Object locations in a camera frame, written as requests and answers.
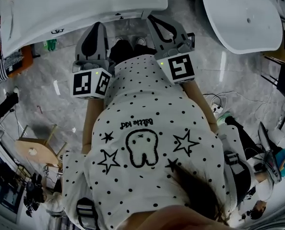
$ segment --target sneaker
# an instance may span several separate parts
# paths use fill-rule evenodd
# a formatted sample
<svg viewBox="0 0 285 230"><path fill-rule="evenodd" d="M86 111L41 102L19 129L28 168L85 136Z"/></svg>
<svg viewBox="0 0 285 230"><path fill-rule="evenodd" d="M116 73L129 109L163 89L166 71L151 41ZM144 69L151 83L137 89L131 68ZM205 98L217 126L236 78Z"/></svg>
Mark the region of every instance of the sneaker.
<svg viewBox="0 0 285 230"><path fill-rule="evenodd" d="M226 118L227 118L227 117L230 117L230 116L232 116L231 113L226 112L226 113L225 113L224 115L222 115L219 119L217 119L217 125L220 126L220 125L224 124Z"/></svg>
<svg viewBox="0 0 285 230"><path fill-rule="evenodd" d="M18 99L20 101L20 91L19 91L18 87L14 87L13 92L18 95Z"/></svg>
<svg viewBox="0 0 285 230"><path fill-rule="evenodd" d="M117 42L119 42L120 40L123 40L122 37L116 37L115 44L116 44Z"/></svg>
<svg viewBox="0 0 285 230"><path fill-rule="evenodd" d="M142 37L137 39L136 44L142 45L142 46L147 46L146 40L144 40Z"/></svg>

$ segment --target dark hair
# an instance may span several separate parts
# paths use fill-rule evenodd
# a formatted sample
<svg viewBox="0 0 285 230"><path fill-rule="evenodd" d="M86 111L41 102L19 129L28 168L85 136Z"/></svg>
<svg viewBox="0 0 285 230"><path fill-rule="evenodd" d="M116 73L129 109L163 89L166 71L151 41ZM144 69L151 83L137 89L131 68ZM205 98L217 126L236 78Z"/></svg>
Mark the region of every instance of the dark hair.
<svg viewBox="0 0 285 230"><path fill-rule="evenodd" d="M175 166L176 182L189 197L189 207L199 214L228 226L227 217L223 206L211 186L196 175L190 174L185 169Z"/></svg>
<svg viewBox="0 0 285 230"><path fill-rule="evenodd" d="M250 216L252 220L257 220L263 215L265 210L266 210L266 207L264 208L264 210L253 209L253 210L247 211L247 215Z"/></svg>

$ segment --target chair leg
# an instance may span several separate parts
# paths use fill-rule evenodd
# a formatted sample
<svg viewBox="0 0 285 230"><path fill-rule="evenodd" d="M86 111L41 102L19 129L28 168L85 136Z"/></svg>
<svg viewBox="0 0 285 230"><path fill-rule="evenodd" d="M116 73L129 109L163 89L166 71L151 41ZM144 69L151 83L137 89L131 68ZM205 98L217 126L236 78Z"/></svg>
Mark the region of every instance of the chair leg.
<svg viewBox="0 0 285 230"><path fill-rule="evenodd" d="M28 127L28 125L27 125L27 126L25 126L25 128L24 128L24 130L23 130L23 133L21 134L20 138L22 138L22 137L24 136L24 133L25 133L25 131L26 131L27 127Z"/></svg>
<svg viewBox="0 0 285 230"><path fill-rule="evenodd" d="M56 128L57 128L57 125L54 125L54 126L53 126L53 129L52 129L52 131L51 131L51 134L49 135L48 139L47 139L47 140L45 141L45 143L43 144L44 146L46 146L46 145L50 142L50 140L52 139L52 136L53 136L53 134L54 134Z"/></svg>
<svg viewBox="0 0 285 230"><path fill-rule="evenodd" d="M56 155L57 159L59 160L59 157L64 153L68 143L65 142L65 144L62 146L62 148L59 150L58 154Z"/></svg>

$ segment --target power strip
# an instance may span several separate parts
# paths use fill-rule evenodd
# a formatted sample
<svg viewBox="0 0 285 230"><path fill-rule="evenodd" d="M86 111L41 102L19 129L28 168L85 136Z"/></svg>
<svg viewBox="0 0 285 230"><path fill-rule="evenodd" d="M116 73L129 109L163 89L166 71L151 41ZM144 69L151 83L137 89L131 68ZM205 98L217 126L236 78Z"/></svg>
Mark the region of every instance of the power strip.
<svg viewBox="0 0 285 230"><path fill-rule="evenodd" d="M210 106L215 118L217 119L219 117L219 115L223 112L223 108L215 103L212 103L212 105Z"/></svg>

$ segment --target black star print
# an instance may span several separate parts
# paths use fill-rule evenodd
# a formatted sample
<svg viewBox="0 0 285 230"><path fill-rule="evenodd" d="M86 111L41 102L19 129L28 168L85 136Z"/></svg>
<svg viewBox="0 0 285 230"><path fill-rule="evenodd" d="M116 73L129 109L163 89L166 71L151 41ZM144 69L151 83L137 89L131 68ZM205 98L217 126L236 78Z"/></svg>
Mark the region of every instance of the black star print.
<svg viewBox="0 0 285 230"><path fill-rule="evenodd" d="M175 152L175 151L184 149L184 151L189 157L190 157L190 152L191 152L190 147L200 144L199 142L194 142L190 140L190 130L188 130L187 134L183 138L175 136L175 135L173 136L177 139L179 143L178 146L173 151Z"/></svg>
<svg viewBox="0 0 285 230"><path fill-rule="evenodd" d="M109 155L105 150L103 150L105 159L103 161L101 161L100 163L98 163L98 165L105 165L106 166L106 174L108 174L111 166L120 167L120 165L115 161L117 151L118 151L118 149L114 153Z"/></svg>
<svg viewBox="0 0 285 230"><path fill-rule="evenodd" d="M173 173L175 170L175 167L177 166L177 161L178 161L178 159L174 160L173 162L170 161L170 159L168 159L169 165L166 165L165 168L170 168L172 173Z"/></svg>
<svg viewBox="0 0 285 230"><path fill-rule="evenodd" d="M113 139L112 134L113 134L113 131L109 135L107 133L105 133L105 137L101 140L105 140L105 144L106 144L109 140Z"/></svg>

